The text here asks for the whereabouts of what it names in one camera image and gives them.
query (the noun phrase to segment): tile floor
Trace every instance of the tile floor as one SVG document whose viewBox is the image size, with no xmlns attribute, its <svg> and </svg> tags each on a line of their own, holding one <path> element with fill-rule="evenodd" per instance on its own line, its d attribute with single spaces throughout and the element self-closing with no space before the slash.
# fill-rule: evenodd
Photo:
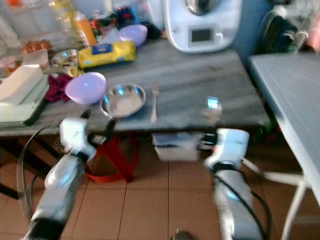
<svg viewBox="0 0 320 240">
<path fill-rule="evenodd" d="M 128 157 L 127 142 L 120 145 Z M 49 163 L 55 161 L 40 147 L 31 147 Z M 265 170 L 301 171 L 287 146 L 251 146 L 247 156 Z M 13 188 L 15 161 L 9 153 L 1 151 L 1 182 Z M 95 159 L 89 166 L 97 175 L 113 171 L 103 158 Z M 243 171 L 252 190 L 269 205 L 273 223 L 271 239 L 279 240 L 295 188 L 263 180 L 245 167 Z M 32 175 L 26 171 L 27 180 Z M 123 180 L 101 184 L 84 178 L 62 240 L 167 240 L 177 228 L 188 230 L 197 240 L 221 239 L 211 177 L 200 162 L 160 161 L 148 142 L 140 146 L 134 176 L 128 184 Z M 33 189 L 35 205 L 43 188 L 43 180 L 38 179 Z M 257 202 L 254 207 L 258 217 L 264 219 L 262 207 Z M 303 220 L 304 216 L 313 216 L 314 222 L 320 219 L 319 206 L 311 191 L 306 194 L 298 219 Z M 27 227 L 19 203 L 0 194 L 0 239 L 18 240 Z M 320 239 L 319 224 L 295 224 L 290 239 Z"/>
</svg>

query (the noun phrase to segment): red strap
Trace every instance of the red strap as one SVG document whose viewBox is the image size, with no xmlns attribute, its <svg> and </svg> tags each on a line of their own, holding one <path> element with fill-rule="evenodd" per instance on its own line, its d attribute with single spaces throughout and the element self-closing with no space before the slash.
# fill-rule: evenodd
<svg viewBox="0 0 320 240">
<path fill-rule="evenodd" d="M 115 174 L 105 175 L 105 176 L 96 176 L 93 175 L 88 166 L 85 167 L 85 175 L 92 181 L 97 183 L 110 183 L 118 181 L 120 179 L 125 179 L 126 182 L 130 182 L 133 178 L 132 171 L 136 167 L 139 159 L 139 145 L 138 141 L 130 136 L 130 141 L 134 146 L 134 152 L 132 160 L 130 163 L 127 163 L 123 154 L 118 148 L 117 145 L 118 138 L 113 137 L 109 142 L 99 146 L 97 148 L 96 155 L 105 155 L 109 161 L 112 163 L 114 168 L 118 171 Z"/>
</svg>

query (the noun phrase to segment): fork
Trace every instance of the fork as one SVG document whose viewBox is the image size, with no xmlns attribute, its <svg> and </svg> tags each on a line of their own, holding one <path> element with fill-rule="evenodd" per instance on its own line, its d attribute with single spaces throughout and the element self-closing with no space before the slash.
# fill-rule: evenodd
<svg viewBox="0 0 320 240">
<path fill-rule="evenodd" d="M 152 94 L 153 94 L 153 108 L 152 108 L 152 114 L 151 114 L 151 123 L 155 124 L 157 122 L 157 97 L 159 95 L 159 86 L 156 82 L 153 84 Z"/>
</svg>

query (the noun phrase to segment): brown egg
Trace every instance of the brown egg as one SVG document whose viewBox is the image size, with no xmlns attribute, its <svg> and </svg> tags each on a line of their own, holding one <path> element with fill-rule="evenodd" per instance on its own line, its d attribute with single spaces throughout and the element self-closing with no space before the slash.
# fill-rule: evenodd
<svg viewBox="0 0 320 240">
<path fill-rule="evenodd" d="M 28 54 L 28 53 L 32 53 L 34 50 L 32 49 L 32 47 L 30 46 L 30 44 L 26 44 L 24 45 L 22 52 L 23 54 Z"/>
<path fill-rule="evenodd" d="M 31 48 L 32 48 L 33 51 L 37 51 L 37 50 L 42 49 L 41 44 L 40 44 L 39 41 L 32 41 L 32 42 L 30 43 L 30 46 L 31 46 Z"/>
<path fill-rule="evenodd" d="M 51 44 L 50 44 L 50 42 L 48 42 L 47 40 L 42 40 L 42 41 L 40 42 L 40 45 L 41 45 L 41 47 L 42 47 L 43 49 L 49 50 L 49 49 L 51 48 Z"/>
</svg>

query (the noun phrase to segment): gray table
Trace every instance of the gray table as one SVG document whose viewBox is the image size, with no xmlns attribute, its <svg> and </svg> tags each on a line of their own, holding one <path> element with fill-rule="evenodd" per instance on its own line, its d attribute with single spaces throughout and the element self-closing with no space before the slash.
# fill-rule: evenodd
<svg viewBox="0 0 320 240">
<path fill-rule="evenodd" d="M 208 96 L 218 97 L 223 115 L 218 127 L 249 128 L 264 125 L 269 117 L 238 55 L 233 50 L 208 54 L 179 52 L 166 40 L 150 41 L 137 50 L 135 62 L 98 67 L 92 71 L 105 75 L 108 86 L 133 83 L 146 92 L 146 104 L 136 114 L 122 119 L 116 132 L 158 132 L 205 130 L 210 127 L 200 112 Z M 157 124 L 150 123 L 152 86 L 157 82 Z M 79 117 L 86 106 L 72 101 L 49 104 L 32 126 L 6 127 L 0 136 L 31 135 L 43 126 L 66 117 Z M 98 105 L 92 106 L 88 128 L 102 131 L 108 118 Z M 56 134 L 50 128 L 43 134 Z"/>
<path fill-rule="evenodd" d="M 283 227 L 281 240 L 286 240 L 307 188 L 320 204 L 320 59 L 314 53 L 287 53 L 254 56 L 251 63 L 256 83 L 304 173 L 279 174 L 275 180 L 297 185 Z"/>
</svg>

